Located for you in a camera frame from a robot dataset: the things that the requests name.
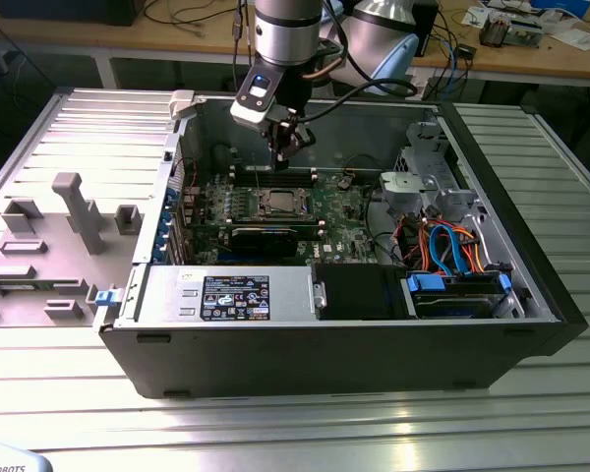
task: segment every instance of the slotted metal surface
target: slotted metal surface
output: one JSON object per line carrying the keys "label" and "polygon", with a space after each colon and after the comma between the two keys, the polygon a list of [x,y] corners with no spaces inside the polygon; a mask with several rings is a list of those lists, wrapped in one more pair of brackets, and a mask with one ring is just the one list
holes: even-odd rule
{"label": "slotted metal surface", "polygon": [[[514,111],[506,119],[537,135]],[[528,168],[496,166],[513,181],[546,169]],[[582,180],[569,163],[549,169]],[[590,233],[584,208],[521,204],[547,245]],[[590,323],[590,254],[561,251],[550,257]],[[590,328],[489,390],[198,401],[138,396],[89,328],[0,329],[0,441],[44,453],[58,472],[590,471]]]}
{"label": "slotted metal surface", "polygon": [[[84,197],[101,213],[118,205],[144,212],[173,126],[170,96],[79,88],[55,95],[13,154],[0,182],[0,213],[13,198],[34,199],[44,213],[67,212],[51,190],[58,172],[79,172]],[[5,228],[0,217],[0,239]]]}
{"label": "slotted metal surface", "polygon": [[590,323],[590,175],[541,118],[517,107],[456,108]]}

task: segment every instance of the side panel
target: side panel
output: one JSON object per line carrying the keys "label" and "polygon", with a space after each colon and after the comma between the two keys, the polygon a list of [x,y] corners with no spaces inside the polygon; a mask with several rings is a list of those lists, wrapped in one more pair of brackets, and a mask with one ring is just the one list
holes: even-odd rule
{"label": "side panel", "polygon": [[457,109],[454,105],[445,103],[442,105],[442,111],[443,119],[453,133],[452,145],[455,151],[464,157],[484,189],[489,205],[499,216],[504,230],[551,312],[565,321],[560,336],[534,352],[536,355],[555,354],[581,334],[588,324]]}
{"label": "side panel", "polygon": [[484,388],[558,329],[103,328],[101,337],[145,397],[239,397]]}

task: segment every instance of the computer case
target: computer case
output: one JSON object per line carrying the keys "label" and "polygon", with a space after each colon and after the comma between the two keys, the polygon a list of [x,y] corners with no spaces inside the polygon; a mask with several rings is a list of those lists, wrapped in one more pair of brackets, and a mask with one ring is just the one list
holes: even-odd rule
{"label": "computer case", "polygon": [[431,37],[433,24],[437,17],[439,5],[437,0],[415,0],[413,4],[413,18],[415,19],[415,34],[420,38],[415,55],[424,56],[426,46]]}
{"label": "computer case", "polygon": [[0,16],[129,27],[145,0],[0,0]]}

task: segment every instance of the wooden workbench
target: wooden workbench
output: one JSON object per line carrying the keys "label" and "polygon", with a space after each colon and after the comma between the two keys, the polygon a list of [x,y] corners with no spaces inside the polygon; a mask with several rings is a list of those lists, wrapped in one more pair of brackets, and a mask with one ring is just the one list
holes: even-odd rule
{"label": "wooden workbench", "polygon": [[[171,0],[174,9],[201,5],[203,1]],[[471,78],[590,87],[590,51],[580,51],[549,36],[543,38],[537,49],[481,46],[479,30],[459,24],[463,18],[463,10],[472,4],[472,0],[442,0],[443,13],[459,42],[477,48]],[[234,0],[216,0],[207,8],[186,12],[184,18],[206,16],[234,5]],[[149,12],[164,21],[170,19],[165,0],[158,2]],[[116,85],[109,61],[112,57],[231,62],[231,24],[231,13],[206,20],[202,29],[203,36],[199,37],[170,25],[152,22],[144,16],[136,18],[131,27],[0,19],[3,30],[24,49],[93,57],[103,85],[109,88]],[[5,46],[8,43],[0,36],[0,49]],[[239,60],[243,62],[246,60],[244,38],[240,52],[242,57],[239,56]],[[445,64],[446,58],[439,45],[431,41],[425,56],[413,60],[412,72],[430,77],[437,68],[445,67]]]}

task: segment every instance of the motherboard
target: motherboard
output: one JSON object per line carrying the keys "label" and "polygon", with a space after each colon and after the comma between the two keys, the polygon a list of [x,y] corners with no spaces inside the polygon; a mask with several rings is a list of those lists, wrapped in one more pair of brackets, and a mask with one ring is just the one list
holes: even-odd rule
{"label": "motherboard", "polygon": [[200,187],[187,188],[189,263],[375,263],[364,224],[371,182],[346,182],[351,176],[341,172],[278,177],[246,172],[215,175]]}

